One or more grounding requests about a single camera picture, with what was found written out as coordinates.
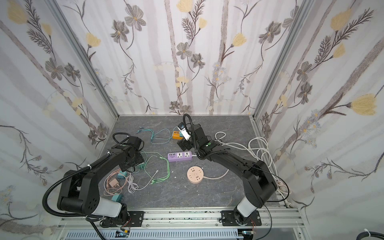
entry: purple power strip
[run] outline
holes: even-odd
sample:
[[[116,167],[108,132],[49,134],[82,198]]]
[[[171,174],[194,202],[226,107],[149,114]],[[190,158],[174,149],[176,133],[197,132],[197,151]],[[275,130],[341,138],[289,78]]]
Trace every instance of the purple power strip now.
[[[168,154],[169,162],[185,161],[192,160],[192,152],[171,152]]]

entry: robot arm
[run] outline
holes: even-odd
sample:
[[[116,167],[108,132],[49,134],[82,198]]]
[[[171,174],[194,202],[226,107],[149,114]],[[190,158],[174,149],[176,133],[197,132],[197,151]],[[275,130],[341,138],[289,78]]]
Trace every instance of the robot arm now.
[[[184,127],[183,130],[188,131],[185,126],[185,122],[179,124],[179,128]],[[193,132],[190,132],[192,138],[183,138],[177,144],[185,151],[191,149],[193,141],[196,141],[195,152],[199,156],[223,165],[242,179],[245,197],[233,211],[234,220],[240,225],[249,223],[249,216],[261,208],[277,189],[267,165],[263,161],[248,161],[226,151],[218,141],[208,139],[199,124],[193,126]]]
[[[57,208],[87,216],[103,216],[102,227],[124,225],[130,219],[126,205],[100,197],[98,184],[118,165],[122,171],[127,171],[144,162],[139,153],[141,142],[140,138],[130,136],[127,142],[114,145],[110,156],[102,163],[66,179],[61,185]],[[69,170],[64,177],[74,172]]]

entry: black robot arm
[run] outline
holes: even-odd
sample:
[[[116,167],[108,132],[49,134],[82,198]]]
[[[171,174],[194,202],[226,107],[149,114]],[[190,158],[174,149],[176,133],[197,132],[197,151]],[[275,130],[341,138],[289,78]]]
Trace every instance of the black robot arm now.
[[[87,167],[66,172],[64,177],[53,184],[45,193],[43,197],[44,209],[48,213],[59,217],[88,216],[102,218],[101,227],[124,225],[131,219],[126,204],[100,197],[98,184],[116,166],[120,166],[122,171],[127,171],[130,167],[144,162],[139,152],[141,144],[142,140],[140,138],[129,136],[120,144],[114,145],[106,156],[89,164]],[[48,206],[48,196],[59,184],[61,184],[61,189],[57,208],[73,214],[59,213]]]
[[[189,128],[185,117],[190,120]],[[183,120],[179,129],[185,128],[191,138],[183,138],[177,143],[181,149],[185,151],[193,146],[200,159],[221,164],[242,179],[245,197],[234,209],[234,217],[238,224],[247,224],[251,213],[261,208],[278,188],[267,165],[263,161],[253,162],[239,157],[227,151],[220,142],[208,139],[200,124],[193,125],[189,115],[185,114]]]

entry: black cable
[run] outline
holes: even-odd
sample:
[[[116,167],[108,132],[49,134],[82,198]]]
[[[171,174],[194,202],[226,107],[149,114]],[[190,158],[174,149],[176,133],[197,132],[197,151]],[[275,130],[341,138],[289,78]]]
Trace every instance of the black cable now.
[[[96,227],[96,225],[93,223],[93,222],[90,222],[91,225],[93,226],[93,229],[95,229],[97,235],[99,235],[99,237],[101,238],[101,240],[106,240],[103,235],[101,234],[101,232],[99,231],[99,229]]]
[[[116,140],[115,135],[127,135],[127,137],[123,141],[119,142]],[[126,132],[115,132],[114,134],[112,134],[112,138],[113,138],[113,140],[115,140],[116,143],[122,144],[123,142],[125,142],[129,139],[129,134]]]
[[[136,171],[136,168],[135,168],[135,166],[133,166],[133,172],[135,172],[135,171]],[[128,170],[128,169],[127,169],[127,172],[133,173],[133,172],[131,172],[131,171]]]
[[[384,239],[384,234],[382,233],[378,233],[378,232],[369,232],[371,234],[371,237],[376,237],[376,238],[379,238],[379,239]],[[369,233],[368,232],[362,232],[360,233],[357,237],[356,237],[356,240],[361,240],[365,237],[369,237]]]
[[[267,207],[266,205],[264,205],[264,206],[265,206],[265,208],[268,210],[269,217],[271,218],[271,226],[269,227],[268,232],[267,232],[264,236],[262,236],[262,237],[260,237],[260,238],[258,238],[258,239],[256,239],[256,240],[265,238],[265,236],[267,236],[267,235],[269,234],[269,232],[271,231],[271,229],[272,229],[272,215],[271,215],[271,212],[269,211],[269,209],[268,209],[268,207]]]
[[[281,181],[284,182],[284,184],[287,186],[287,190],[288,190],[288,194],[287,194],[287,196],[286,196],[285,198],[283,198],[282,200],[279,200],[279,201],[267,201],[267,202],[282,202],[282,201],[284,201],[284,200],[286,200],[286,199],[288,198],[288,196],[289,196],[289,187],[288,187],[288,184],[287,184],[281,177],[279,177],[279,176],[277,176],[277,175],[275,175],[275,174],[273,174],[273,173],[271,173],[271,172],[269,172],[269,171],[265,171],[265,170],[263,170],[263,169],[260,169],[260,168],[254,167],[254,166],[249,166],[248,164],[246,164],[246,163],[244,163],[244,162],[238,160],[237,158],[235,158],[235,156],[233,156],[233,155],[230,154],[229,152],[226,152],[226,153],[229,154],[230,156],[232,156],[234,159],[236,159],[236,160],[239,161],[240,163],[242,163],[243,165],[246,165],[246,166],[248,166],[248,167],[253,167],[253,168],[258,169],[258,170],[263,171],[263,172],[267,172],[267,173],[269,173],[269,174],[271,174],[271,175],[274,175],[275,177],[278,177]]]
[[[194,129],[194,127],[193,127],[193,123],[192,123],[192,118],[191,118],[191,116],[189,115],[189,114],[187,114],[187,113],[185,113],[184,115],[183,115],[183,123],[184,123],[184,127],[185,127],[185,129],[187,130],[187,132],[188,132],[188,129],[187,129],[187,124],[185,123],[185,117],[187,117],[188,118],[188,120],[189,120],[189,122],[190,122],[190,126],[191,126],[191,135],[192,135],[192,144],[193,144],[193,147],[194,147],[194,149],[195,149],[195,153],[196,153],[196,156],[198,157],[198,159],[200,159],[200,160],[204,160],[204,159],[206,159],[207,157],[209,157],[209,156],[211,156],[211,155],[213,155],[213,154],[216,154],[216,153],[227,153],[226,151],[216,151],[216,152],[212,152],[212,153],[210,153],[210,154],[208,154],[208,155],[205,155],[205,156],[201,156],[200,155],[200,152],[199,152],[199,150],[197,149],[197,145],[196,145],[196,133],[195,133],[195,129]]]
[[[144,148],[144,141],[143,140],[141,140],[142,142],[143,142],[143,146],[138,150],[139,152],[141,151],[141,150],[143,150],[143,148]]]
[[[75,176],[77,174],[80,174],[82,172],[88,171],[88,170],[90,170],[93,167],[98,166],[99,164],[101,164],[105,160],[107,160],[110,155],[111,154],[104,155],[102,158],[100,158],[96,162],[91,163],[90,167],[89,166],[83,167],[83,168],[77,170],[76,172],[73,172],[73,173],[67,175],[66,177],[63,177],[62,179],[60,179],[59,181],[54,183],[51,187],[49,187],[48,190],[44,193],[44,196],[43,196],[43,199],[42,199],[42,205],[43,205],[44,210],[46,210],[49,214],[52,214],[52,215],[58,216],[58,217],[85,217],[85,216],[87,216],[85,214],[66,214],[66,213],[56,212],[55,210],[53,210],[53,209],[51,209],[49,207],[49,205],[48,205],[48,196],[57,186],[59,186],[65,180],[67,180],[67,179],[69,179],[69,178],[71,178],[71,177],[73,177],[73,176]],[[89,216],[90,217],[95,217],[95,218],[100,217],[100,216],[95,216],[95,215],[89,215]]]
[[[85,220],[87,220],[88,222],[97,222],[97,221],[100,221],[103,218],[104,217],[92,219],[92,218],[86,217]]]

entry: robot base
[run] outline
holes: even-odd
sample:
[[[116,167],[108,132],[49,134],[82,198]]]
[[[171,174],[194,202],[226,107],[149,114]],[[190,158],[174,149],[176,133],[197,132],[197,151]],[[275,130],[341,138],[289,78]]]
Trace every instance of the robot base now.
[[[222,223],[224,227],[228,226],[240,226],[235,220],[235,214],[234,211],[221,211],[221,218],[222,218]],[[260,220],[260,214],[258,211],[253,211],[251,215],[249,216],[250,219],[256,224],[256,226],[261,226],[262,222]],[[249,221],[246,225],[244,226],[252,226],[252,222]]]

